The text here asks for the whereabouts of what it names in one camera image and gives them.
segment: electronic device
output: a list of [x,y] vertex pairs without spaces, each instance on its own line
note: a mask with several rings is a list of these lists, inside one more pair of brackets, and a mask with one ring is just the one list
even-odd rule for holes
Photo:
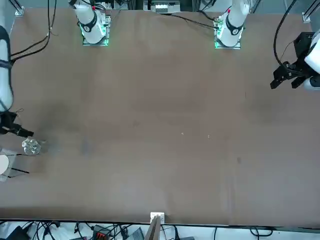
[[155,0],[155,1],[143,1],[143,10],[150,10],[158,14],[173,14],[180,12],[179,0]]

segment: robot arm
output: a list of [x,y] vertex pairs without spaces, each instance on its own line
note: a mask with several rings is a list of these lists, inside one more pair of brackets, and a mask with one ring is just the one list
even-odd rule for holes
[[11,87],[10,39],[4,28],[4,8],[5,5],[0,3],[0,134],[13,133],[27,138],[34,133],[14,123],[17,114],[9,111],[14,95]]
[[93,10],[90,4],[82,0],[68,0],[74,9],[85,40],[97,44],[106,35],[103,32],[103,15],[99,10]]
[[238,43],[249,11],[249,0],[232,0],[230,11],[222,15],[223,26],[217,35],[223,45],[233,47]]
[[320,31],[302,32],[294,41],[297,60],[280,65],[274,72],[271,89],[277,88],[284,80],[294,79],[293,89],[301,84],[308,90],[320,90]]
[[0,112],[13,104],[11,88],[10,39],[5,26],[5,2],[0,3]]

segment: metal bracket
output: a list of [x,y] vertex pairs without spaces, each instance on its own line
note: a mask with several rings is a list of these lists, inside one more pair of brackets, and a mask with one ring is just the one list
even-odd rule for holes
[[150,213],[150,226],[145,235],[145,240],[159,240],[160,226],[165,223],[164,212],[151,212]]
[[302,20],[304,24],[309,24],[311,23],[310,15],[308,17],[305,16],[305,13],[302,13]]
[[24,15],[24,13],[25,13],[25,7],[22,6],[20,10],[15,11],[14,15],[16,17],[22,17]]
[[11,5],[15,8],[15,16],[16,17],[22,17],[25,13],[25,7],[21,6],[21,4],[18,2],[18,0],[9,0]]
[[165,213],[164,212],[150,212],[150,223],[155,217],[160,217],[160,223],[165,224]]

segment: brown table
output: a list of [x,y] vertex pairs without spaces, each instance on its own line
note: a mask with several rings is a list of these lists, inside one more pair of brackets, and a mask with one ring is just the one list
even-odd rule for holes
[[[184,16],[209,24],[199,13]],[[0,215],[148,222],[318,226],[319,92],[270,89],[281,15],[249,15],[241,50],[214,49],[211,29],[122,11],[110,45],[83,47],[72,9],[58,9],[45,51],[17,61],[13,110],[47,140],[21,157],[31,174],[0,185]],[[27,9],[12,52],[46,33]],[[309,31],[291,14],[278,52]],[[283,59],[294,60],[291,45]],[[1,136],[21,151],[21,138]]]

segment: floor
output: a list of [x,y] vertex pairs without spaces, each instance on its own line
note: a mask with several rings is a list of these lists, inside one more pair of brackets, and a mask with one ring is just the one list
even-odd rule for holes
[[[8,222],[3,224],[0,227],[0,238],[6,238],[17,226],[23,226],[26,222],[17,221],[17,222]],[[102,227],[112,226],[112,224],[101,224],[97,223]],[[36,231],[37,223],[34,223],[28,231],[29,236],[33,236]],[[146,236],[148,231],[148,225],[139,225],[135,224],[128,228],[128,235],[133,234],[138,228],[141,228],[143,235]],[[67,239],[76,239],[79,238],[78,233],[74,233],[75,223],[63,222],[61,223],[60,228],[52,226],[51,233],[56,240],[67,240]],[[165,231],[160,232],[159,240],[169,240],[175,237],[175,229],[170,225],[163,225]],[[88,237],[90,239],[92,236],[92,230],[87,227],[86,224],[80,223],[79,230],[83,237]],[[194,237],[195,240],[256,240],[257,237],[253,236],[248,229],[234,229],[234,228],[223,228],[219,227],[215,233],[215,227],[199,227],[199,226],[177,226],[177,231],[179,237],[187,238]],[[39,230],[39,237],[43,236],[43,228]],[[259,230],[260,235],[267,235],[270,231],[268,230]],[[50,235],[45,237],[46,240],[51,240]],[[320,240],[319,233],[307,233],[307,232],[293,232],[293,231],[274,231],[271,236],[266,238],[267,240]]]

